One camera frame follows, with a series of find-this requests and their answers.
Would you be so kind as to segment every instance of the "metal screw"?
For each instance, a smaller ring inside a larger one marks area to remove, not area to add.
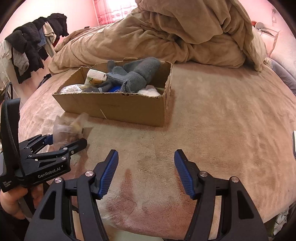
[[[207,176],[207,172],[206,171],[200,171],[200,176],[201,177],[206,177]]]
[[[62,181],[62,178],[61,178],[61,177],[57,177],[57,178],[54,180],[55,183],[60,183],[61,181]]]
[[[231,178],[231,181],[233,181],[234,183],[238,183],[239,182],[239,179],[237,177],[232,177]]]
[[[86,175],[87,177],[91,177],[93,174],[94,174],[93,171],[87,171],[87,172],[85,173],[85,175]]]

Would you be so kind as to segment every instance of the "crumpled blanket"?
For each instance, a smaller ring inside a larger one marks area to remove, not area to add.
[[[56,47],[50,71],[125,57],[230,68],[240,67],[247,57],[261,70],[265,45],[238,0],[136,2],[138,8],[116,23],[70,34]]]
[[[165,126],[90,117],[83,131],[89,131],[89,146],[71,157],[72,170],[64,178],[92,170],[116,149],[117,170],[108,194],[98,201],[103,222],[134,233],[183,239],[196,201],[185,194],[174,166],[174,152],[181,148],[200,170],[223,179],[237,176],[268,221],[296,200],[296,97],[275,72],[262,68],[173,65]],[[57,115],[68,121],[77,117],[52,97],[73,73],[52,76],[24,104],[20,141],[51,134]],[[210,238],[218,219],[215,212]]]

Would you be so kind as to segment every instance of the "plaid curtain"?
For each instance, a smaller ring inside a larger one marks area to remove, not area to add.
[[[137,7],[135,0],[93,0],[99,26],[125,18]]]

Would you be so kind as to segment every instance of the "white cloth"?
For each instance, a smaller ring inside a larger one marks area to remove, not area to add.
[[[138,91],[138,94],[147,95],[151,97],[161,96],[153,85],[147,85],[144,89]]]
[[[49,54],[49,56],[53,57],[56,52],[54,50],[54,47],[52,46],[50,37],[45,37],[45,38],[46,38],[46,44],[43,47],[45,48],[45,50]]]
[[[50,26],[50,24],[48,22],[45,22],[42,29],[43,29],[43,32],[44,32],[44,36],[49,37],[50,42],[53,44],[54,41],[56,40],[57,36],[54,33],[54,31],[53,31],[52,27]]]
[[[11,45],[6,40],[0,43],[0,55],[1,58],[11,59]]]
[[[13,63],[19,68],[20,75],[23,75],[29,68],[29,60],[25,53],[20,53],[13,48]]]

